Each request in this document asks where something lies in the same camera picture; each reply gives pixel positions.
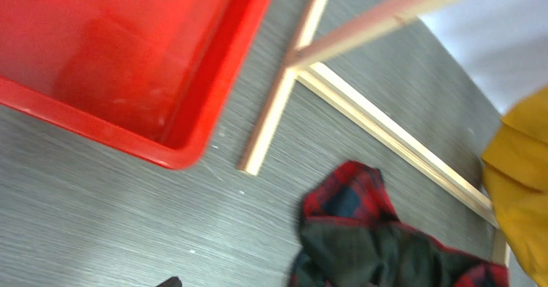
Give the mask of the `wooden clothes rack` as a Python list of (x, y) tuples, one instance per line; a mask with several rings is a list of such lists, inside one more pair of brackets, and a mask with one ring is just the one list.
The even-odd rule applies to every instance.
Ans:
[(480, 190), (325, 64), (327, 59), (410, 24), (421, 14), (456, 1), (385, 0), (316, 39), (315, 33), (328, 0), (309, 0), (238, 163), (238, 170), (254, 176), (259, 173), (293, 86), (299, 82), (496, 226), (492, 202)]

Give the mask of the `red plastic bin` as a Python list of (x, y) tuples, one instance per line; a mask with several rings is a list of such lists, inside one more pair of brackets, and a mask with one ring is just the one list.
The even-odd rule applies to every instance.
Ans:
[(1, 104), (189, 167), (270, 1), (1, 0)]

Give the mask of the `red plaid garment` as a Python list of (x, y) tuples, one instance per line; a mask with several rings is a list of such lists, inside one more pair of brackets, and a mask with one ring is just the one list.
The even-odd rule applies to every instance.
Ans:
[(508, 286), (506, 266), (401, 222), (380, 170), (349, 160), (302, 201), (290, 286)]

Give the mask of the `yellow pleated skirt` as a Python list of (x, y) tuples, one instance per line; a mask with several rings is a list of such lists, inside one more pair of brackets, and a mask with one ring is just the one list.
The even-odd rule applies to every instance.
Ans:
[(547, 88), (518, 102), (482, 154), (483, 186), (522, 270), (547, 286)]

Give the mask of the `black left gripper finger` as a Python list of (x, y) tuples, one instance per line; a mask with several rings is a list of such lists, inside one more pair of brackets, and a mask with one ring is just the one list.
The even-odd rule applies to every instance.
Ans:
[(156, 287), (182, 287), (182, 282), (178, 277), (170, 277)]

